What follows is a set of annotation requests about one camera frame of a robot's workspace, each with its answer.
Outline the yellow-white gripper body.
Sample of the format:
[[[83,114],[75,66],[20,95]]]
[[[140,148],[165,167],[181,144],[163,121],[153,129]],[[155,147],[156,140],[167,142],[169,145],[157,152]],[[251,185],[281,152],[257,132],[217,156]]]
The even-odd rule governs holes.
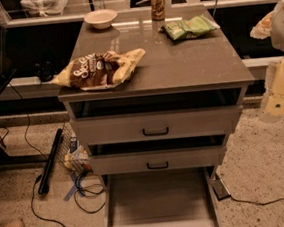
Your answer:
[[[276,123],[284,117],[284,57],[267,67],[260,113],[266,123]]]

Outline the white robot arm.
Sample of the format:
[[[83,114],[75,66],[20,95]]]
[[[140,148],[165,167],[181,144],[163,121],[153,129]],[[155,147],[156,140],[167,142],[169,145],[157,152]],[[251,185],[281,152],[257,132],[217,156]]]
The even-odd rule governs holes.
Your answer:
[[[272,10],[254,26],[251,38],[263,40],[269,37],[272,47],[284,53],[284,0],[280,0]],[[261,100],[261,120],[278,122],[284,117],[284,57],[279,62],[271,62],[265,75],[265,93]]]

